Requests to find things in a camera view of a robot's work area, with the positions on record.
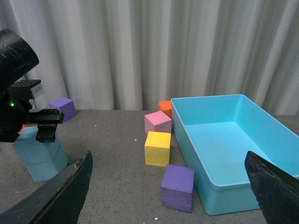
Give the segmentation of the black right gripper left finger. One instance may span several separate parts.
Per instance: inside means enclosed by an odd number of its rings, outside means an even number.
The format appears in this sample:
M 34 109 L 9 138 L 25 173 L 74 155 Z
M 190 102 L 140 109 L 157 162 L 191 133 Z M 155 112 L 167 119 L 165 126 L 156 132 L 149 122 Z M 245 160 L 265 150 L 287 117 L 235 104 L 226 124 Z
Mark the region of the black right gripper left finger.
M 83 156 L 0 215 L 2 224 L 75 224 L 89 190 L 92 153 Z

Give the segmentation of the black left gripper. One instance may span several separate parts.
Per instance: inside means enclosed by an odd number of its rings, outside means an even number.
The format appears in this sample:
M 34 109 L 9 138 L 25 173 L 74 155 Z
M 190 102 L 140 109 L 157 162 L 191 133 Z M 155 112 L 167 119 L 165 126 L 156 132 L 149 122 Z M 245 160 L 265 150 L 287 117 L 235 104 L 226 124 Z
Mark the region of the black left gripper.
M 38 142 L 55 142 L 57 124 L 63 123 L 64 114 L 58 109 L 29 112 L 32 105 L 31 88 L 41 83 L 39 79 L 20 80 L 0 92 L 0 141 L 14 142 L 22 125 L 39 124 Z

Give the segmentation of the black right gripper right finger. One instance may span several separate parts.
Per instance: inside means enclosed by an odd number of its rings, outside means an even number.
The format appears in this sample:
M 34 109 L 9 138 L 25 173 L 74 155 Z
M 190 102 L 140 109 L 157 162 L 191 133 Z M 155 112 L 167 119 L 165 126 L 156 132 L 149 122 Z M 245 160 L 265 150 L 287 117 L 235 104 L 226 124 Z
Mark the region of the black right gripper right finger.
M 245 169 L 268 224 L 299 222 L 299 181 L 256 153 L 248 151 Z

